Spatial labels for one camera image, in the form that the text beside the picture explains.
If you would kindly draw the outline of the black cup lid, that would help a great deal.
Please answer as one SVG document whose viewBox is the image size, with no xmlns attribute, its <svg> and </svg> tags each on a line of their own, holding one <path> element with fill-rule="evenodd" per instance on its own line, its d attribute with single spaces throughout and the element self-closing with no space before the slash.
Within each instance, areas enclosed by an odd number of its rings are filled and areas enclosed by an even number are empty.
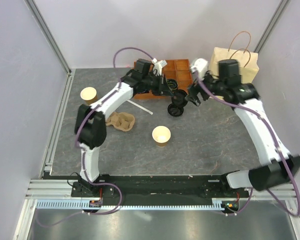
<svg viewBox="0 0 300 240">
<path fill-rule="evenodd" d="M 171 101 L 174 105 L 178 107 L 185 107 L 188 103 L 188 101 L 186 100 L 186 96 L 186 91 L 178 89 L 174 92 L 174 97 L 171 98 Z"/>
<path fill-rule="evenodd" d="M 184 113 L 184 108 L 171 103 L 167 107 L 167 112 L 172 117 L 180 117 Z"/>
</svg>

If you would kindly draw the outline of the brown paper cup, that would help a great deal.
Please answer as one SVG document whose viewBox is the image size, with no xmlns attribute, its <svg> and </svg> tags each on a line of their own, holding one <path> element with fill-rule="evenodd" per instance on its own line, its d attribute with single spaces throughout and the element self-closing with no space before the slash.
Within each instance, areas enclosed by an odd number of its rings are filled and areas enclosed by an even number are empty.
<svg viewBox="0 0 300 240">
<path fill-rule="evenodd" d="M 152 131 L 152 138 L 158 147 L 165 147 L 171 139 L 171 131 L 166 126 L 157 126 Z"/>
<path fill-rule="evenodd" d="M 98 100 L 97 90 L 94 87 L 85 87 L 81 90 L 80 97 L 87 105 L 91 105 Z"/>
</svg>

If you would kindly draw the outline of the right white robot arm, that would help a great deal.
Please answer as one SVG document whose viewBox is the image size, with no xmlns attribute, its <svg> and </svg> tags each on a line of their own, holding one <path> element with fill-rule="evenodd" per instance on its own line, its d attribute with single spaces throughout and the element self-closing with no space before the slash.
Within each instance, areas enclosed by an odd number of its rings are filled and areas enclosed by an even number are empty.
<svg viewBox="0 0 300 240">
<path fill-rule="evenodd" d="M 229 172 L 219 184 L 225 197 L 232 196 L 238 188 L 263 191 L 289 183 L 300 169 L 300 156 L 291 155 L 280 141 L 265 113 L 263 102 L 251 83 L 243 83 L 239 63 L 235 59 L 218 62 L 217 78 L 209 71 L 209 62 L 197 58 L 190 64 L 193 84 L 188 87 L 186 100 L 196 106 L 209 97 L 222 97 L 221 103 L 230 106 L 244 124 L 257 151 L 260 166 L 250 170 Z"/>
</svg>

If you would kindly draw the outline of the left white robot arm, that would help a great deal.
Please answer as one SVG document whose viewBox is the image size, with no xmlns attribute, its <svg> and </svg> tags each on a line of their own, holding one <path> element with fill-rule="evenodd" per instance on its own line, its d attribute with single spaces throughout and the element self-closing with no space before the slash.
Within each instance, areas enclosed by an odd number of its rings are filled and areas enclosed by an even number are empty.
<svg viewBox="0 0 300 240">
<path fill-rule="evenodd" d="M 82 104 L 74 127 L 75 146 L 81 151 L 80 176 L 85 180 L 82 191 L 89 197 L 96 196 L 100 185 L 100 147 L 107 137 L 106 120 L 115 110 L 135 95 L 151 92 L 154 96 L 173 97 L 178 88 L 176 81 L 169 83 L 162 73 L 166 60 L 138 59 L 133 69 L 119 78 L 115 87 L 100 100 Z"/>
</svg>

